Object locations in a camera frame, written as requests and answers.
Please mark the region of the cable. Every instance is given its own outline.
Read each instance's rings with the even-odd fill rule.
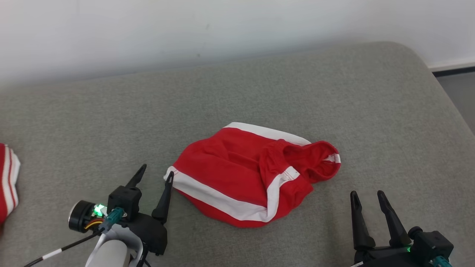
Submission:
[[[59,254],[59,253],[65,251],[65,250],[67,250],[67,249],[70,249],[70,248],[72,248],[72,247],[74,247],[74,246],[77,246],[77,245],[83,243],[83,242],[86,242],[86,241],[88,241],[89,239],[92,239],[92,238],[94,238],[94,237],[100,235],[103,231],[104,231],[104,228],[101,228],[99,231],[94,232],[92,235],[90,235],[90,236],[88,236],[88,237],[85,237],[85,238],[83,238],[83,239],[81,239],[81,240],[78,240],[78,241],[72,243],[72,244],[69,244],[69,245],[67,245],[67,246],[65,246],[65,247],[59,248],[59,249],[57,249],[57,250],[55,250],[55,251],[52,251],[52,252],[50,252],[50,253],[48,253],[48,254],[42,256],[42,257],[39,257],[39,258],[35,259],[34,261],[32,261],[32,262],[26,264],[25,267],[31,267],[31,266],[37,264],[38,262],[40,262],[40,261],[42,261],[42,260],[45,260],[45,259],[47,259],[47,258],[49,258],[49,257],[52,257],[52,256],[54,256],[54,255],[56,255],[56,254]]]
[[[103,218],[94,219],[94,220],[90,221],[89,223],[93,223],[93,222],[97,222],[97,221],[104,221],[104,219]]]
[[[89,223],[88,225],[86,225],[86,227],[84,227],[84,229],[89,229],[89,227],[95,225],[95,224],[101,224],[102,221],[95,221],[95,222],[92,222],[92,223]]]

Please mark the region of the teal connector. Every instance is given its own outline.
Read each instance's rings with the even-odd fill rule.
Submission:
[[[437,256],[432,260],[432,265],[434,267],[452,267],[450,263],[442,256]]]
[[[123,211],[122,208],[113,209],[104,221],[99,224],[99,229],[104,228],[104,231],[102,232],[103,234],[107,233],[112,228],[112,225],[118,223],[122,219],[122,215],[124,214]]]

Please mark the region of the garment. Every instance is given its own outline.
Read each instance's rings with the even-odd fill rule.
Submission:
[[[17,183],[20,161],[7,145],[0,143],[0,226],[18,206]]]
[[[173,187],[203,214],[236,227],[260,227],[287,215],[340,168],[325,141],[231,123],[190,144],[167,170]]]

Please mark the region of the floor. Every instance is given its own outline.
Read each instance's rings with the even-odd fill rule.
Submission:
[[[442,76],[437,80],[475,134],[475,72]]]

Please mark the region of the black cable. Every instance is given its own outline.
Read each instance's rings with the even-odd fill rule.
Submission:
[[[60,249],[57,249],[57,250],[55,250],[55,251],[53,251],[53,252],[50,252],[50,253],[48,253],[48,254],[42,256],[42,257],[39,257],[39,258],[35,259],[34,261],[32,261],[32,262],[26,264],[25,267],[31,267],[31,266],[37,264],[38,262],[40,262],[40,261],[42,261],[42,260],[44,260],[44,259],[47,259],[47,258],[49,258],[49,257],[52,257],[52,256],[54,256],[54,255],[56,255],[56,254],[59,254],[59,253],[65,251],[66,249],[70,249],[70,248],[72,248],[72,247],[74,247],[74,246],[77,246],[77,245],[79,245],[79,244],[81,244],[81,243],[84,243],[84,242],[88,241],[89,239],[92,239],[92,238],[94,238],[94,237],[100,235],[103,231],[104,231],[104,228],[101,228],[99,231],[93,233],[92,235],[90,235],[90,236],[88,236],[88,237],[85,237],[85,238],[83,238],[83,239],[81,239],[81,240],[78,240],[78,241],[72,243],[72,244],[69,244],[69,245],[67,245],[67,246],[65,246],[65,247],[62,247],[62,248],[60,248]]]

